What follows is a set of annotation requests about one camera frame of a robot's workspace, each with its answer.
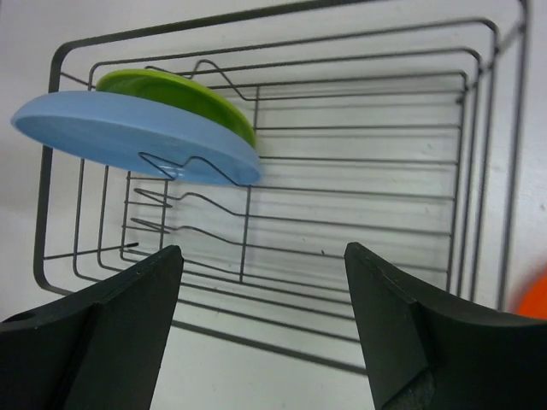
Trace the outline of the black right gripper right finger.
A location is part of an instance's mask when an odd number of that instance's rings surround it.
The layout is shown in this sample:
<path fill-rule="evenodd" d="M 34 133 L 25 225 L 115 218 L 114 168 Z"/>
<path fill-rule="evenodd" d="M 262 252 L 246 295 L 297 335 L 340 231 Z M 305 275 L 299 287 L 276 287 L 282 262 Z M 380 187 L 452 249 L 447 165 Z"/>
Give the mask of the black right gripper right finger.
<path fill-rule="evenodd" d="M 545 408 L 543 320 L 453 296 L 359 243 L 344 264 L 376 408 Z"/>

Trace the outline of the orange plate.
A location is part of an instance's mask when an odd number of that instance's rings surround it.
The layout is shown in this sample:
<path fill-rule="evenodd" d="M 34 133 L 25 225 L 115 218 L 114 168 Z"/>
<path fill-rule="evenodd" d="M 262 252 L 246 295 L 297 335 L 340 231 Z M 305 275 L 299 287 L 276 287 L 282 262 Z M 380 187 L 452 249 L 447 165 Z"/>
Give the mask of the orange plate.
<path fill-rule="evenodd" d="M 520 294 L 515 312 L 532 319 L 547 319 L 546 271 L 533 278 Z"/>

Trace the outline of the green plate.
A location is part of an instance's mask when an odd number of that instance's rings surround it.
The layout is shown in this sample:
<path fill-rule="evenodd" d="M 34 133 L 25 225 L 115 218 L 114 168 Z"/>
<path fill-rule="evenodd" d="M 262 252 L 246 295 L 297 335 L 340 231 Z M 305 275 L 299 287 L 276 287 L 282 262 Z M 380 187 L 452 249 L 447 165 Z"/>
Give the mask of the green plate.
<path fill-rule="evenodd" d="M 120 69 L 105 74 L 95 89 L 144 98 L 200 115 L 234 132 L 251 147 L 256 146 L 255 132 L 243 113 L 194 80 L 152 69 Z"/>

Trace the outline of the blue plate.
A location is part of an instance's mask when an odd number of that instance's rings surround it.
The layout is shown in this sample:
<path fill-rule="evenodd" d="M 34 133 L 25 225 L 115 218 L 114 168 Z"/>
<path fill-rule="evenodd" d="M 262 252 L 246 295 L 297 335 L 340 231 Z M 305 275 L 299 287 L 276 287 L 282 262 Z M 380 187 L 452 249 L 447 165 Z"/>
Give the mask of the blue plate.
<path fill-rule="evenodd" d="M 11 124 L 49 148 L 153 177 L 242 186 L 262 178 L 258 154 L 235 132 L 143 98 L 59 91 L 25 103 Z"/>

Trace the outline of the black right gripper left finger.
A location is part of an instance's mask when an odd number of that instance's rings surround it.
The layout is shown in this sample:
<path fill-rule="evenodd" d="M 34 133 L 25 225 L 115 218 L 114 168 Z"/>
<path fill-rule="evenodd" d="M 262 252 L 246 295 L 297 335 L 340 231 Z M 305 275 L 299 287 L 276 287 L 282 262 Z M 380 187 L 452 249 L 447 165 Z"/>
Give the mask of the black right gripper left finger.
<path fill-rule="evenodd" d="M 170 245 L 1 323 L 3 409 L 148 409 L 179 297 Z"/>

